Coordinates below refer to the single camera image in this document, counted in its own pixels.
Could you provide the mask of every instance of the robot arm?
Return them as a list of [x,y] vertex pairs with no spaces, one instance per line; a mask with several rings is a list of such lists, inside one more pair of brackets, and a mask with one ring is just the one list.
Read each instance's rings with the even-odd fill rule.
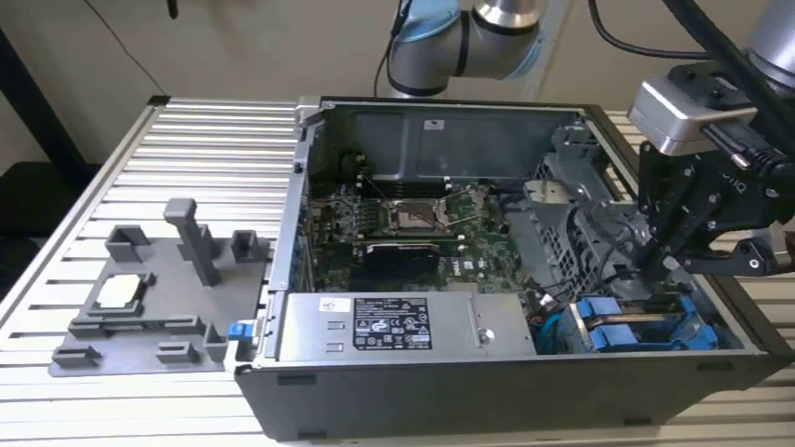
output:
[[[715,57],[643,82],[629,119],[641,145],[639,209],[649,239],[636,265],[653,277],[673,257],[691,273],[795,271],[783,224],[795,212],[795,3],[772,0],[747,55],[689,0],[663,0]],[[709,244],[752,230],[732,252]]]
[[527,73],[540,50],[544,3],[477,0],[459,11],[457,0],[404,0],[388,49],[392,96],[436,96],[449,77],[509,79]]

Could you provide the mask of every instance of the black cable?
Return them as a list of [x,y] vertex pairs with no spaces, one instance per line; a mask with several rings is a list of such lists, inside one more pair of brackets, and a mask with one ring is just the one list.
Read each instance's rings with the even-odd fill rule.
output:
[[700,51],[669,51],[664,49],[652,49],[645,47],[639,47],[632,45],[623,40],[619,40],[605,28],[605,25],[601,22],[601,16],[599,15],[599,8],[596,7],[596,0],[587,0],[587,7],[591,11],[591,20],[593,21],[593,27],[596,28],[596,33],[599,36],[607,41],[609,45],[615,48],[621,49],[633,54],[640,54],[641,56],[648,56],[649,58],[661,58],[661,59],[689,59],[695,61],[708,61],[712,59],[709,53],[700,52]]
[[384,63],[387,64],[387,75],[389,75],[388,69],[388,54],[392,51],[392,46],[395,45],[395,38],[397,38],[397,34],[403,31],[403,25],[407,22],[408,18],[408,11],[411,10],[411,3],[413,0],[405,0],[407,5],[403,6],[404,0],[397,0],[397,12],[395,13],[395,20],[392,21],[392,28],[388,32],[388,42],[387,42],[387,49],[384,50],[384,55],[381,56],[381,60],[377,62],[377,69],[375,70],[375,78],[372,79],[372,97],[377,98],[377,81],[381,77],[381,71],[384,70]]
[[110,32],[110,35],[116,39],[116,41],[118,43],[118,46],[121,47],[121,50],[124,51],[124,54],[126,54],[126,56],[129,57],[129,59],[136,63],[137,68],[140,68],[140,71],[144,72],[144,74],[146,75],[146,77],[149,77],[149,80],[152,81],[152,83],[157,87],[157,90],[160,90],[160,93],[162,95],[165,95],[165,90],[160,87],[160,84],[157,84],[157,81],[153,79],[152,74],[144,68],[144,66],[141,65],[141,63],[137,61],[136,56],[132,55],[132,53],[129,52],[129,50],[124,46],[124,43],[121,42],[121,39],[120,39],[118,35],[116,34],[116,31],[113,31],[113,28],[110,27],[110,24],[108,23],[108,20],[104,19],[104,17],[101,16],[100,12],[97,11],[97,9],[94,8],[94,6],[90,4],[90,2],[88,0],[82,0],[82,2],[90,8],[90,10],[93,11],[93,13],[97,16],[98,20],[101,21],[101,24],[104,25],[104,27]]
[[769,136],[781,151],[795,157],[795,118],[776,96],[767,77],[749,63],[731,39],[720,32],[692,0],[663,0],[684,30],[713,56],[728,79],[745,93],[768,125]]
[[607,263],[609,262],[609,257],[612,256],[612,253],[615,253],[616,250],[628,242],[635,243],[635,239],[632,237],[624,237],[623,239],[616,241],[616,244],[611,246],[609,249],[607,249],[605,255],[603,256],[601,261],[599,262],[599,267],[596,268],[596,278],[599,278],[596,284],[604,284],[605,281],[603,280],[603,276],[605,275],[605,267]]

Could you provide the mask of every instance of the warning label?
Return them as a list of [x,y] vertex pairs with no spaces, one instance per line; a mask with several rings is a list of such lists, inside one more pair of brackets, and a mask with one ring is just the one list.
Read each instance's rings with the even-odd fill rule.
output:
[[432,348],[425,298],[356,298],[352,312],[360,351]]

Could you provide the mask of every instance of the blue latch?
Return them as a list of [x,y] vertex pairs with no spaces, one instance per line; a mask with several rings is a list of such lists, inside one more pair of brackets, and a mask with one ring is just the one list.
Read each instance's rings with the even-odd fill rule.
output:
[[253,339],[253,323],[232,323],[225,333],[228,340],[249,342]]

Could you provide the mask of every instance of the slotted aluminum surface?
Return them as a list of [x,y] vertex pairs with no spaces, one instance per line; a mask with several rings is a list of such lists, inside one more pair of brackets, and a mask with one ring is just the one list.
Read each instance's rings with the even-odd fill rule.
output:
[[[53,379],[45,365],[100,272],[101,240],[114,224],[140,224],[152,236],[174,236],[157,219],[169,197],[191,196],[215,235],[244,226],[276,237],[295,144],[292,112],[288,103],[193,100],[172,100],[144,112],[0,305],[0,440],[26,447],[276,445],[224,372]],[[611,118],[637,148],[641,135],[623,113]],[[795,343],[795,276],[741,283]],[[795,445],[793,420],[789,368],[747,391],[709,396],[664,427],[360,440],[359,445],[783,447]]]

